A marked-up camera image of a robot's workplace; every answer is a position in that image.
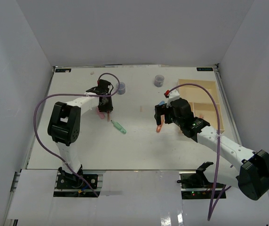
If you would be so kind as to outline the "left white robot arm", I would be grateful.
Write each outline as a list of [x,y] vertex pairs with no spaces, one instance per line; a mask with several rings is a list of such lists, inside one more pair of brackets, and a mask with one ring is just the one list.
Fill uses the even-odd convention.
[[74,188],[83,184],[83,176],[79,173],[82,165],[78,158],[77,147],[74,144],[80,134],[81,116],[92,108],[103,118],[105,114],[113,111],[111,94],[113,85],[100,79],[97,86],[86,91],[83,97],[63,103],[56,102],[47,133],[56,143],[60,157],[63,158],[63,166],[60,170],[68,175],[67,182]]

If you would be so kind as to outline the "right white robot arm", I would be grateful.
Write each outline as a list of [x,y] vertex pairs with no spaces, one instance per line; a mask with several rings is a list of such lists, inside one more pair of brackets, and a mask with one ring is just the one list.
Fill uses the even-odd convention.
[[184,136],[215,151],[239,172],[237,176],[215,175],[215,164],[207,161],[191,176],[181,176],[178,183],[206,188],[216,180],[238,188],[254,201],[269,190],[269,154],[264,150],[255,152],[219,136],[210,123],[194,116],[187,100],[179,98],[168,104],[156,105],[154,118],[157,125],[162,121],[177,125]]

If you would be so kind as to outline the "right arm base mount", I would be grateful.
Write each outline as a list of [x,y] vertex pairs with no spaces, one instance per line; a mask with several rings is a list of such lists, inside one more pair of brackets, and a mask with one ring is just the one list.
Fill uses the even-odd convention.
[[211,199],[213,183],[206,179],[204,172],[208,171],[213,162],[204,162],[194,171],[180,171],[177,183],[181,186],[183,200]]

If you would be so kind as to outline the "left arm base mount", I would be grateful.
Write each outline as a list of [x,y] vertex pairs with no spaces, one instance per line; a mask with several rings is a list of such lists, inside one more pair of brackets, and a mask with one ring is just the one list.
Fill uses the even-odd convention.
[[[102,178],[98,174],[86,173],[80,169],[78,175],[83,177],[97,195],[100,195],[100,190],[102,186]],[[68,173],[60,167],[58,169],[54,197],[71,197],[71,198],[96,198],[95,193],[90,189],[90,187],[83,180],[75,176],[74,174]]]

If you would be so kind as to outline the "orange highlighter pen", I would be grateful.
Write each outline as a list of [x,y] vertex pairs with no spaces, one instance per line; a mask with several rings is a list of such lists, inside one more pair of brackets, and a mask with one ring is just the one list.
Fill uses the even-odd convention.
[[107,112],[107,122],[110,122],[110,112]]

